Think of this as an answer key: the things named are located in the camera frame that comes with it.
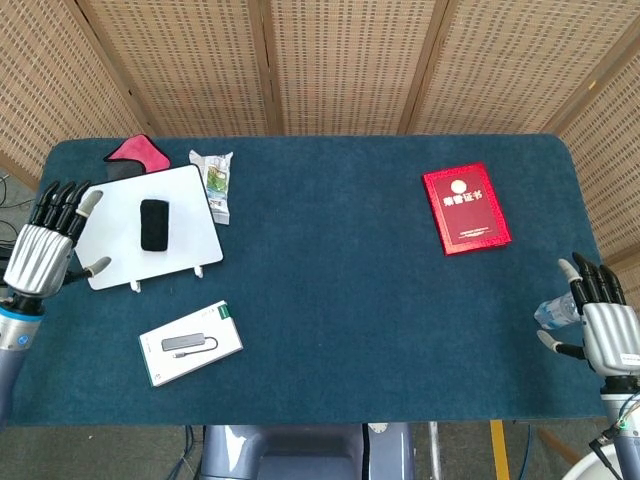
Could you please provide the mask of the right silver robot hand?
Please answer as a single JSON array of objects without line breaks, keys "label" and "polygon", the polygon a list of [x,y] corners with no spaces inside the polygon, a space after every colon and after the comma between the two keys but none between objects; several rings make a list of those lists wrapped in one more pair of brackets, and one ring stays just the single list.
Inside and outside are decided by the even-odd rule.
[{"label": "right silver robot hand", "polygon": [[[609,267],[597,266],[574,252],[573,260],[558,266],[569,292],[539,305],[534,318],[541,328],[537,337],[554,353],[585,360],[599,376],[639,375],[639,318],[627,304],[621,283]],[[571,345],[550,331],[578,323],[583,343]]]}]

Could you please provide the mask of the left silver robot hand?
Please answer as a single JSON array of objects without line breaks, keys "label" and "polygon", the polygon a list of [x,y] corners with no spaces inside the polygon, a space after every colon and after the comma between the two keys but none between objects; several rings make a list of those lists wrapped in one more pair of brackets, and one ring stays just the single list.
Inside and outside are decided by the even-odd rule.
[{"label": "left silver robot hand", "polygon": [[42,300],[62,286],[100,274],[111,263],[108,256],[78,272],[69,264],[78,241],[103,192],[91,183],[51,183],[36,199],[22,227],[3,276],[16,296]]}]

